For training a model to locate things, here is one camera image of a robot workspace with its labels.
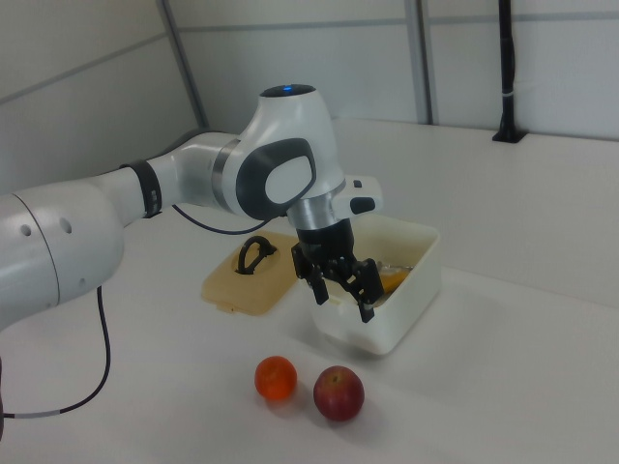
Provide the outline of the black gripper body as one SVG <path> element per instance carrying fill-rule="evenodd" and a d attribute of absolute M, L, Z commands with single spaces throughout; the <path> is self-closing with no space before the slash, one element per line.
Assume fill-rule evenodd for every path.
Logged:
<path fill-rule="evenodd" d="M 354 256 L 354 236 L 351 221 L 343 219 L 325 228 L 297 229 L 299 243 L 294 247 L 294 263 L 301 267 L 337 263 L 351 269 L 357 262 Z"/>

